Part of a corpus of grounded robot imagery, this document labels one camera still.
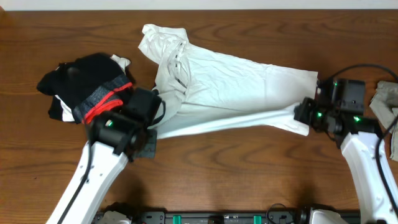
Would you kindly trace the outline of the white t-shirt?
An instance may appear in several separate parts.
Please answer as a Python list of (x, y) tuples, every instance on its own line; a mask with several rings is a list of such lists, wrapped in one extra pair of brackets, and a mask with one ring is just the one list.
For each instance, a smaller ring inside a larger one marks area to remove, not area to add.
[(146, 24), (142, 33), (139, 50), (159, 66), (159, 138), (251, 126), (308, 134), (309, 127), (294, 120), (294, 109), (315, 96), (316, 72), (204, 49), (191, 44), (183, 28)]

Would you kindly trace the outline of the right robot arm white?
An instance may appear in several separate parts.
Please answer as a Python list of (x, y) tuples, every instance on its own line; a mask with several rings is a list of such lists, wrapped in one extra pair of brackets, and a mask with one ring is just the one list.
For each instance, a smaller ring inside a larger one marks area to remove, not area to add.
[(397, 184), (386, 159), (378, 121), (335, 105), (321, 105), (311, 98), (295, 107), (294, 119), (333, 136), (354, 181), (360, 222), (397, 223)]

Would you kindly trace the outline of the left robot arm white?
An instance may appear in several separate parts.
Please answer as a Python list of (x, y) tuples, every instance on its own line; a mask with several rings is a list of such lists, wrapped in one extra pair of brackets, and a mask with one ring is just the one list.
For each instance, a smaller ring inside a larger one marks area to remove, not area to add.
[(148, 113), (105, 111), (88, 127), (78, 167), (48, 223), (91, 223), (116, 177), (128, 162), (153, 158), (157, 132)]

